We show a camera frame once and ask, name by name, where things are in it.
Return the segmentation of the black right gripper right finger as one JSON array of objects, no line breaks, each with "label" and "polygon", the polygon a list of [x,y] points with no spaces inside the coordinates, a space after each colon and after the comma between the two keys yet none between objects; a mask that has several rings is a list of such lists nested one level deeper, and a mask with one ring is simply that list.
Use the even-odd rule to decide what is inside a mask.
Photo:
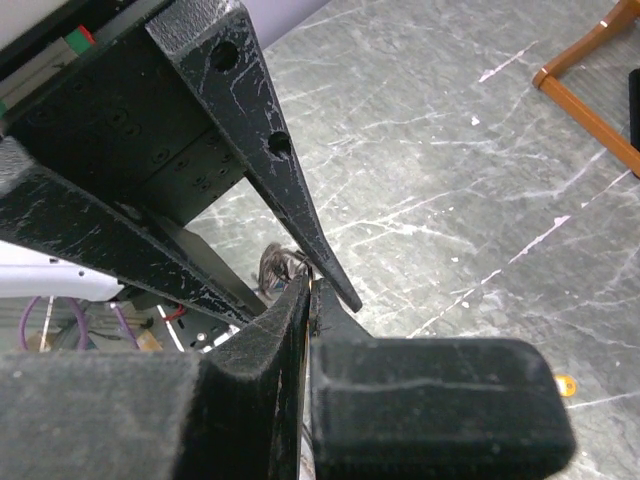
[{"label": "black right gripper right finger", "polygon": [[546,479],[577,442],[543,355],[514,338],[377,338],[311,290],[320,479]]}]

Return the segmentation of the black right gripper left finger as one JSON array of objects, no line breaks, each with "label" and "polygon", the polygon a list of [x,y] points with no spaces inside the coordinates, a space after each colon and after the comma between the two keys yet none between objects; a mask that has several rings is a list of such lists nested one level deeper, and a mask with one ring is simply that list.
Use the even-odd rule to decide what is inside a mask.
[{"label": "black right gripper left finger", "polygon": [[1,358],[5,479],[295,479],[310,283],[209,353]]}]

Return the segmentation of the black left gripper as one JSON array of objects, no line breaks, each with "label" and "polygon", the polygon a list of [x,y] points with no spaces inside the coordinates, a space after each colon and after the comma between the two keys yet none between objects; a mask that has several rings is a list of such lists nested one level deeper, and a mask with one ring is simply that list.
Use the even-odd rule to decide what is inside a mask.
[{"label": "black left gripper", "polygon": [[253,292],[187,226],[246,172],[359,311],[248,10],[239,1],[163,9],[73,1],[2,53],[2,73],[21,91],[3,120],[2,240],[242,328],[255,317]]}]

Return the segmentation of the large keyring with keys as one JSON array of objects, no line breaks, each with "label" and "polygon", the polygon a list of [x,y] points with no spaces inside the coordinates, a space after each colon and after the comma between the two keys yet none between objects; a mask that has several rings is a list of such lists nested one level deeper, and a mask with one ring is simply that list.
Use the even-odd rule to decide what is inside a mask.
[{"label": "large keyring with keys", "polygon": [[311,279],[314,265],[301,250],[284,247],[281,243],[272,242],[263,251],[258,272],[252,274],[256,282],[254,292],[263,300],[272,302],[282,293],[299,272],[306,271]]}]

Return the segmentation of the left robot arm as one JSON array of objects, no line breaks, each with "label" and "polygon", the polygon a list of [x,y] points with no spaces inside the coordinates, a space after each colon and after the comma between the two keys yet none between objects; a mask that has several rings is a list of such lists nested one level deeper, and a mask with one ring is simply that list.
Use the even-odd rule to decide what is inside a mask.
[{"label": "left robot arm", "polygon": [[1,5],[1,294],[264,303],[187,225],[247,180],[352,310],[238,1]]}]

